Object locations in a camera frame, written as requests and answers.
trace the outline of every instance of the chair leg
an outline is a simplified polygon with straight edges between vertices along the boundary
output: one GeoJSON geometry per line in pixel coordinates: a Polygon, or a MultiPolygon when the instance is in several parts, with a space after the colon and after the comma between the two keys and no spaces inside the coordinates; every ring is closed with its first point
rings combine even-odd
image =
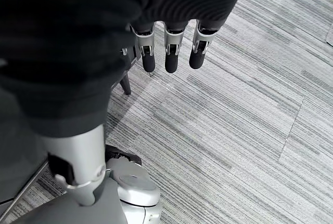
{"type": "Polygon", "coordinates": [[[120,81],[120,85],[121,85],[121,87],[123,87],[123,90],[126,95],[130,95],[132,93],[129,76],[127,74],[120,81]]]}

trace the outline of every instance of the black fabric cover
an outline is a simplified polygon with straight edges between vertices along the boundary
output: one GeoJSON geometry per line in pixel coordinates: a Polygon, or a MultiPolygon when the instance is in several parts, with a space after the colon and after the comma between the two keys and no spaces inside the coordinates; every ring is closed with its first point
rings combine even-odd
{"type": "Polygon", "coordinates": [[[33,129],[52,137],[104,122],[110,86],[126,69],[126,26],[225,20],[237,0],[0,0],[0,85],[33,129]]]}

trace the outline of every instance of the robotic hand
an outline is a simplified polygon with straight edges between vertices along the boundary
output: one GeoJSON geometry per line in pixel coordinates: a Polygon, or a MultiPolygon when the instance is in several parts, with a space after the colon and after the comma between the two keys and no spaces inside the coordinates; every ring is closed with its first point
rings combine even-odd
{"type": "Polygon", "coordinates": [[[130,68],[134,45],[144,69],[155,69],[157,20],[165,26],[169,73],[177,69],[188,21],[197,20],[189,65],[200,68],[237,0],[2,2],[0,84],[16,95],[67,191],[18,223],[157,223],[159,189],[138,159],[105,148],[111,85],[130,68]]]}

